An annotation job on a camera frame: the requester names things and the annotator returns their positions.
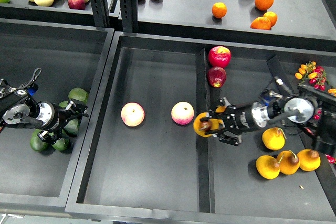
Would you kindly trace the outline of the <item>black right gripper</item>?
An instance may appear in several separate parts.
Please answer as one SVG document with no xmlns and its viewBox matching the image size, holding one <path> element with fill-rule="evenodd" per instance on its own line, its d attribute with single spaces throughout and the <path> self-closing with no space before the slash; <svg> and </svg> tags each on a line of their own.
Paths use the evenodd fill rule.
<svg viewBox="0 0 336 224">
<path fill-rule="evenodd" d="M 225 106 L 225 111 L 216 113 L 218 106 Z M 222 97 L 207 112 L 201 113 L 201 118 L 223 120 L 223 126 L 220 129 L 201 130 L 202 137 L 214 136 L 222 143 L 237 146 L 242 142 L 242 134 L 266 127 L 269 113 L 268 107 L 260 102 L 232 105 L 226 97 Z"/>
</svg>

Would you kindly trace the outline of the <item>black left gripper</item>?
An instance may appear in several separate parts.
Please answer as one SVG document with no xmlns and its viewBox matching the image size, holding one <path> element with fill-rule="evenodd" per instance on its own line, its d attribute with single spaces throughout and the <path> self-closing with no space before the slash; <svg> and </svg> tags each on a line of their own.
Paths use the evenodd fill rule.
<svg viewBox="0 0 336 224">
<path fill-rule="evenodd" d="M 65 108 L 50 102 L 39 102 L 38 108 L 39 114 L 36 119 L 42 121 L 42 125 L 37 127 L 40 130 L 37 136 L 48 144 L 55 144 L 59 139 L 66 137 L 63 129 L 71 120 L 89 116 L 88 107 L 76 99 L 70 99 Z"/>
</svg>

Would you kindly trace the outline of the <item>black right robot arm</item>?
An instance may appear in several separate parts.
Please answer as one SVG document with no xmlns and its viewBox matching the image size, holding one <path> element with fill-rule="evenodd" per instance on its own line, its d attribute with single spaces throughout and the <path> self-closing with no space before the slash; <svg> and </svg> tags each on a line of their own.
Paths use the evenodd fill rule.
<svg viewBox="0 0 336 224">
<path fill-rule="evenodd" d="M 298 93 L 294 93 L 280 78 L 275 81 L 286 95 L 265 89 L 259 100 L 240 105 L 232 105 L 222 97 L 197 116 L 195 132 L 237 146 L 242 134 L 289 120 L 312 139 L 314 150 L 334 157 L 335 97 L 306 84 L 299 85 Z"/>
</svg>

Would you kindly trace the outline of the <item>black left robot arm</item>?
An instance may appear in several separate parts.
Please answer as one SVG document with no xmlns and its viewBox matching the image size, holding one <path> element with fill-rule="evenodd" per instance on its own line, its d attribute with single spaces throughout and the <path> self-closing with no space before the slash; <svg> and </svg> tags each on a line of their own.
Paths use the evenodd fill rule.
<svg viewBox="0 0 336 224">
<path fill-rule="evenodd" d="M 35 81 L 41 73 L 36 68 L 32 78 L 18 88 L 1 79 L 1 130 L 5 127 L 16 129 L 38 129 L 37 136 L 42 142 L 55 144 L 65 138 L 63 129 L 71 120 L 88 117 L 84 102 L 69 99 L 65 108 L 47 101 L 36 102 L 33 95 L 38 90 Z"/>
</svg>

